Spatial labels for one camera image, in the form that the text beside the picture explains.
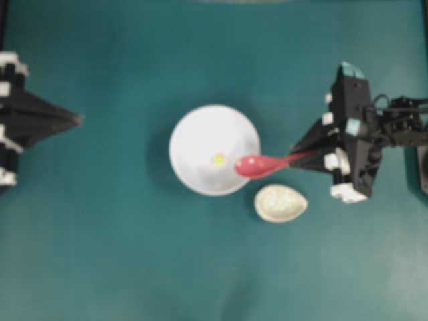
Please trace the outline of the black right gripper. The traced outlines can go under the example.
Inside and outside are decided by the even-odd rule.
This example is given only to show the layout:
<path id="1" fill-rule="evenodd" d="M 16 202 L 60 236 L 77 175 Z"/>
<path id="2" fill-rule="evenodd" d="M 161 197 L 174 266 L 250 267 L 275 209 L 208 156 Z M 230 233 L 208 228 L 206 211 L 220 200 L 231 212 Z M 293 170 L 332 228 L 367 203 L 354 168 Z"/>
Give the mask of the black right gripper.
<path id="1" fill-rule="evenodd" d="M 382 151 L 375 144 L 378 128 L 369 82 L 362 70 L 348 62 L 338 67 L 329 113 L 319 118 L 292 147 L 289 167 L 333 174 L 330 193 L 344 203 L 372 196 Z"/>

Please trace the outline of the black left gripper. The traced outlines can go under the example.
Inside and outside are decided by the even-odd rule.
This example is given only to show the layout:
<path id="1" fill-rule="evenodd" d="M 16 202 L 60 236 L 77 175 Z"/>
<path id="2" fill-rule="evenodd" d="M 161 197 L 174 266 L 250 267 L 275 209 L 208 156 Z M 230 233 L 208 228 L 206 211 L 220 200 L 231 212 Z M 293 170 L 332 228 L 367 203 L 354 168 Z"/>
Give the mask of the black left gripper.
<path id="1" fill-rule="evenodd" d="M 19 156 L 25 149 L 82 123 L 79 114 L 23 90 L 27 76 L 27 65 L 16 52 L 1 52 L 1 194 L 17 184 Z M 12 117 L 13 109 L 43 117 Z"/>

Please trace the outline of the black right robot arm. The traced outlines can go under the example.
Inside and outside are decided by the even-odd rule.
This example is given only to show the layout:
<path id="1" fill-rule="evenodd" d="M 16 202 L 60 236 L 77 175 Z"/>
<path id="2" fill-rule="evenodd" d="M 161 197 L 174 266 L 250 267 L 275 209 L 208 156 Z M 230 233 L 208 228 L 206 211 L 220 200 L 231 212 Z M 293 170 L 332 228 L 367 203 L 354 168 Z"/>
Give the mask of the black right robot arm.
<path id="1" fill-rule="evenodd" d="M 290 151 L 294 168 L 332 175 L 330 194 L 344 203 L 372 196 L 386 147 L 427 145 L 427 100 L 401 96 L 372 98 L 362 70 L 338 67 L 323 114 Z"/>

